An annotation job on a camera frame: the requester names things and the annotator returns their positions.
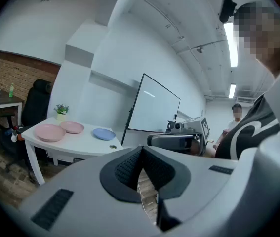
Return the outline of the potted green plant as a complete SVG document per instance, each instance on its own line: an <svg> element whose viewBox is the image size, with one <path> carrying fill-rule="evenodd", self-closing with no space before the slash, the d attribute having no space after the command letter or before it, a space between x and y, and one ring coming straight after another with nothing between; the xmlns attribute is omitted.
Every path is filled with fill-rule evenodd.
<svg viewBox="0 0 280 237"><path fill-rule="evenodd" d="M56 119L58 121L64 121L65 117L66 117L66 114L69 110L69 106L63 105L63 104L57 104L56 107L54 108L54 110L57 113Z"/></svg>

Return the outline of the black office chair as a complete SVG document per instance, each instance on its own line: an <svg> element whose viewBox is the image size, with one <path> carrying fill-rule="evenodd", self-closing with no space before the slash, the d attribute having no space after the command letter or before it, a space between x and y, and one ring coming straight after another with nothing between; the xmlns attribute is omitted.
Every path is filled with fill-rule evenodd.
<svg viewBox="0 0 280 237"><path fill-rule="evenodd" d="M21 125L12 125L13 113L3 115L7 118L9 128L0 132L0 144L4 151L13 157L13 161L5 167L6 172L10 171L13 164L20 161L24 161L27 170L30 170L25 142L18 137L22 132L46 119L51 89L51 83L46 80L38 79L33 83L21 114ZM15 143L11 141L12 135L17 136Z"/></svg>

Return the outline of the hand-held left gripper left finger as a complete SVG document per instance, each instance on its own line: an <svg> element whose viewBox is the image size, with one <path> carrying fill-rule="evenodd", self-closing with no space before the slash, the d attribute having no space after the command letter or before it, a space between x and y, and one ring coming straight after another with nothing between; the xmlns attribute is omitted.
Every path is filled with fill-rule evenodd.
<svg viewBox="0 0 280 237"><path fill-rule="evenodd" d="M89 158L65 168L26 198L19 211L32 219L59 189L65 189L73 195L44 233L57 237L159 236L161 230L150 221L141 203L118 201L100 183L102 167L130 150Z"/></svg>

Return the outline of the blue big plate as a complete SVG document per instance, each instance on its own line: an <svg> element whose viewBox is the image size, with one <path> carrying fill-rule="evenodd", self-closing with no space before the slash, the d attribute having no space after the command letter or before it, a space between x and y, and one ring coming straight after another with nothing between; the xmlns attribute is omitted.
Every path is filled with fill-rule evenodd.
<svg viewBox="0 0 280 237"><path fill-rule="evenodd" d="M92 133L96 138L104 141L111 141L116 137L116 134L114 132L104 128L94 129Z"/></svg>

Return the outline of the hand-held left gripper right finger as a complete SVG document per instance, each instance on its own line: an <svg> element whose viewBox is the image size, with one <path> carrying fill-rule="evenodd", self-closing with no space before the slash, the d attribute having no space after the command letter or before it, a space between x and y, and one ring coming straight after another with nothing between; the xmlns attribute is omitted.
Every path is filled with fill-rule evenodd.
<svg viewBox="0 0 280 237"><path fill-rule="evenodd" d="M143 167L158 193L156 225L142 237L219 237L234 205L213 205L236 167L235 161L143 147Z"/></svg>

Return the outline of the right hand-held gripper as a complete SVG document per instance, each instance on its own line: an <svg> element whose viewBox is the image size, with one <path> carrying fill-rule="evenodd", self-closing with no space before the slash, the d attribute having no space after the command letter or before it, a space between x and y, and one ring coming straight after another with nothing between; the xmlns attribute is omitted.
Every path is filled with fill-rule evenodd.
<svg viewBox="0 0 280 237"><path fill-rule="evenodd" d="M149 135L147 145L195 156L204 155L210 135L205 117L191 118L180 123L169 121L166 132Z"/></svg>

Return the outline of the person's black printed shirt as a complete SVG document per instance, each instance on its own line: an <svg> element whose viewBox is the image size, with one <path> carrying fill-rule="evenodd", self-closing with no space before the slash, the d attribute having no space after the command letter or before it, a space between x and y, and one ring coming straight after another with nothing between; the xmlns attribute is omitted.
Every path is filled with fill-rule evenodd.
<svg viewBox="0 0 280 237"><path fill-rule="evenodd" d="M261 95L247 115L222 139L215 157L238 160L244 150L258 147L264 139L279 132L279 121Z"/></svg>

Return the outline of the pink big plate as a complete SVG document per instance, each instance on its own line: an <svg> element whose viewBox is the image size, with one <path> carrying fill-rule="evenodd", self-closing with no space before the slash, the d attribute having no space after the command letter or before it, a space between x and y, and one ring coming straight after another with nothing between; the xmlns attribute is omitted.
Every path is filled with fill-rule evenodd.
<svg viewBox="0 0 280 237"><path fill-rule="evenodd" d="M41 124L35 130L35 135L44 142L60 141L66 134L66 131L57 125Z"/></svg>
<svg viewBox="0 0 280 237"><path fill-rule="evenodd" d="M79 134L84 131L84 126L77 122L64 121L59 124L62 129L70 134Z"/></svg>

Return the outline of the whiteboard with black frame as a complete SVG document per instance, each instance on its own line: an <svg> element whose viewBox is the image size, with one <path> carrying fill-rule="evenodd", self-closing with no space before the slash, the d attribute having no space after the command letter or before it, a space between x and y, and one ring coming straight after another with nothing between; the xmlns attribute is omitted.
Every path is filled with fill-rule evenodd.
<svg viewBox="0 0 280 237"><path fill-rule="evenodd" d="M121 144L126 145L128 131L164 133L169 122L176 121L181 99L147 74L143 74L131 106L125 107Z"/></svg>

